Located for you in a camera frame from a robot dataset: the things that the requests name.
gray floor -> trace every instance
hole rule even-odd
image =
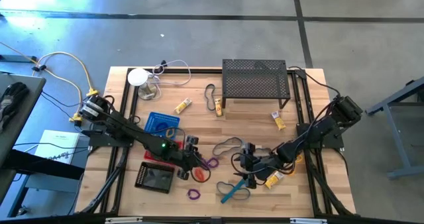
[[[305,16],[424,17],[424,0],[300,0]],[[91,13],[177,15],[294,16],[293,0],[1,0],[0,9],[38,9]],[[424,24],[306,23],[313,66],[324,68],[327,82],[351,96],[364,109],[424,76]],[[154,65],[182,59],[191,66],[220,66],[223,58],[285,59],[305,67],[296,22],[289,21],[171,21],[41,19],[0,20],[0,41],[41,56],[71,52],[88,67],[95,87],[103,90],[110,66]],[[11,54],[0,47],[0,54]],[[77,63],[54,57],[48,66],[77,82],[87,83]],[[0,70],[29,75],[28,64],[0,64]],[[72,88],[48,78],[45,91],[67,103],[76,101]],[[54,114],[50,122],[43,117]],[[73,131],[67,118],[41,99],[19,142],[38,141],[44,129]],[[364,116],[344,137],[350,184],[357,212],[366,217],[424,220],[424,176],[389,181],[386,172],[399,168],[399,156],[383,114]],[[416,147],[413,153],[422,154]],[[35,200],[45,197],[46,208]],[[59,207],[55,203],[66,203]],[[27,216],[65,214],[72,195],[32,192]],[[10,202],[0,206],[0,216]]]

wooden tabletop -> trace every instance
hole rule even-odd
[[[322,69],[307,69],[309,75],[325,84]],[[115,107],[119,108],[122,99],[127,67],[111,67],[107,80],[105,95],[115,97]],[[162,81],[183,82],[188,74],[163,74]],[[191,81],[183,86],[161,85],[162,97],[154,101],[138,99],[136,115],[141,117],[140,127],[144,128],[151,111],[176,115],[175,107],[189,97],[193,103],[180,115],[180,125],[188,135],[199,137],[199,151],[206,158],[212,157],[212,148],[219,142],[231,137],[239,137],[246,142],[259,147],[273,148],[281,142],[296,137],[295,125],[298,122],[291,80],[291,99],[279,110],[278,100],[265,99],[228,99],[224,116],[216,117],[215,113],[206,109],[203,96],[207,84],[215,84],[215,96],[222,94],[221,74],[192,74]],[[308,80],[313,111],[318,114],[329,102],[329,94],[325,87]],[[300,92],[302,107],[305,108],[304,95]],[[128,117],[131,98],[128,100],[126,116]],[[279,131],[271,113],[280,111],[287,128]],[[82,210],[95,197],[106,177],[111,148],[103,147],[96,150],[87,161],[85,174],[79,191],[76,211]],[[221,204],[223,197],[217,191],[219,181],[236,184],[240,181],[233,175],[229,156],[219,157],[219,167],[212,170],[211,179],[199,184],[191,178],[184,181],[174,177],[169,194],[161,194],[135,188],[136,175],[140,163],[144,161],[144,148],[135,142],[131,148],[125,172],[125,180],[121,198],[119,215],[142,216],[221,216],[221,217],[313,217],[311,196],[307,181],[305,163],[302,160],[296,165],[295,174],[285,176],[271,190],[258,186],[251,190],[252,195],[244,201],[230,199]],[[345,164],[334,150],[323,151],[323,162],[327,174],[327,182],[336,196],[347,209],[354,212],[354,204]],[[192,201],[187,196],[190,188],[198,189],[201,197]],[[321,209],[323,198],[317,188]],[[115,195],[115,184],[111,188],[109,208]]]

blue basket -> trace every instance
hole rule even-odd
[[[152,133],[154,131],[159,131],[161,129],[166,129],[168,127],[178,127],[178,124],[180,123],[180,118],[175,117],[172,115],[165,115],[161,113],[156,112],[150,112],[148,116],[148,120],[146,122],[146,126],[144,127],[144,130],[147,133]],[[176,131],[170,139],[175,139]],[[161,137],[166,136],[166,131],[161,131],[157,133],[153,133],[153,135],[158,135]]]

white lamp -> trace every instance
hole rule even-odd
[[[143,100],[152,99],[157,92],[156,86],[148,82],[150,72],[142,68],[133,69],[128,74],[128,82],[133,86],[138,86],[138,96]]]

small yellow box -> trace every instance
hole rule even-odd
[[[274,173],[271,174],[271,176],[268,177],[268,179],[266,180],[265,185],[271,189],[272,186],[274,186],[275,184],[277,184],[277,182],[279,180],[281,180],[284,177],[284,174],[282,174],[279,171],[275,171]]]
[[[179,115],[187,106],[191,104],[191,100],[186,98],[181,104],[175,108],[175,112]]]
[[[278,130],[281,131],[286,127],[283,120],[280,117],[280,114],[278,114],[278,111],[271,113],[272,118],[276,121],[276,124],[278,126]]]
[[[221,105],[221,98],[215,99],[215,112],[216,112],[217,116],[222,116],[223,115],[223,109],[222,109],[222,105]]]

